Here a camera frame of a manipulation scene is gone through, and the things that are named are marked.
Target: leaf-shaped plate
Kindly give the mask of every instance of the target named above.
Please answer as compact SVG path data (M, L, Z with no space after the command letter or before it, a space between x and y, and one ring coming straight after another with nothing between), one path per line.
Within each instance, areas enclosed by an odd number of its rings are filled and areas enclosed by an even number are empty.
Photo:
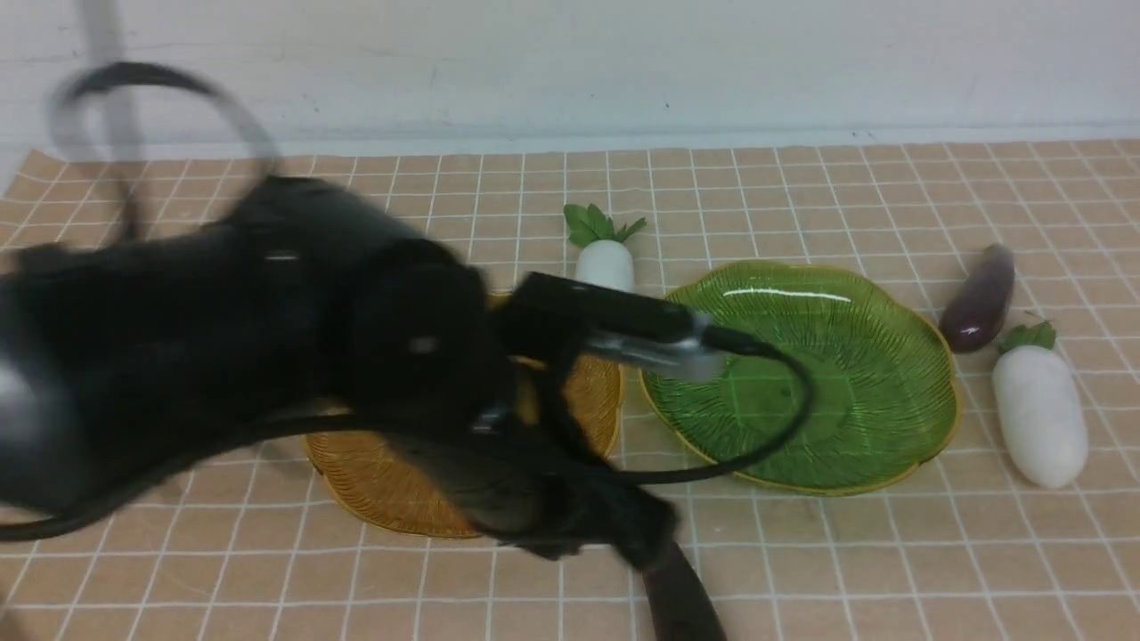
M775 344L813 374L812 419L785 449L741 472L744 478L824 496L871 492L912 473L956 430L959 397L942 334L858 274L750 260L666 298ZM803 397L784 366L760 358L731 357L707 384L640 375L657 414L711 462L766 443Z

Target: green leaves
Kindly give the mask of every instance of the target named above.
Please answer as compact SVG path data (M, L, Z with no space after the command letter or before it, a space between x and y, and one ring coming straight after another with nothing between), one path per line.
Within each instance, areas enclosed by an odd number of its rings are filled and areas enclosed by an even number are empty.
M1013 327L1005 335L1005 340L997 346L997 354L1005 354L1027 344L1053 349L1057 344L1057 330L1053 328L1053 324L1045 320L1032 327L1025 325Z
M641 218L632 226L622 225L621 229L614 229L613 219L605 216L602 209L593 203L589 206L568 203L562 208L562 214L570 229L570 242L579 248L585 248L594 241L625 243L629 236L646 225L645 219Z
M617 242L619 242L619 243L624 243L624 242L626 242L626 238L628 238L629 236L633 236L642 227L644 227L646 225L649 225L649 224L645 222L644 218L638 218L637 221L633 224L633 226L622 225L621 229L618 229L618 233L613 235L613 240L617 241Z

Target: eggplant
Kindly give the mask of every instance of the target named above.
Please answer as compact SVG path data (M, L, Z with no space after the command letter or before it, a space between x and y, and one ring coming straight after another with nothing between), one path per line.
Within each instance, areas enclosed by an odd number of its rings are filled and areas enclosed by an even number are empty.
M1013 252L994 243L982 252L962 286L938 320L938 331L954 354L971 354L986 347L1005 324L1013 301Z

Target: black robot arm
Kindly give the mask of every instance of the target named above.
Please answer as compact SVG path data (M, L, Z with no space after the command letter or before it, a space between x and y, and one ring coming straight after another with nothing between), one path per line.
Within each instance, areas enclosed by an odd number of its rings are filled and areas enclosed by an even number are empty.
M58 123L83 98L127 86L211 98L259 145L266 171L193 234L142 240L121 181L115 242L17 253L0 278L0 503L43 519L0 526L0 542L82 528L230 449L374 429L480 533L547 559L611 545L643 571L659 639L723 639L674 543L673 506L643 486L739 471L783 447L814 403L799 363L682 306L554 276L528 275L492 310L478 269L349 190L278 175L249 114L168 67L115 63L79 76L60 94ZM771 443L738 459L616 470L562 393L583 354L695 381L718 375L727 354L772 358L805 399ZM523 386L537 393L537 424L515 411ZM323 400L349 413L299 413Z

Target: yellow plate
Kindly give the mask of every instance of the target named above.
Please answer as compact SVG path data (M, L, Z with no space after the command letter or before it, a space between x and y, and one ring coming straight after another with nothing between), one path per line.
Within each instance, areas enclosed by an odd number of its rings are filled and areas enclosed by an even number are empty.
M491 306L505 294L492 294ZM617 443L625 383L620 367L583 356L567 382L570 411L594 451L609 455ZM526 393L519 408L534 416ZM414 466L398 459L375 432L320 432L306 437L309 461L342 508L358 519L393 532L438 538L478 534Z

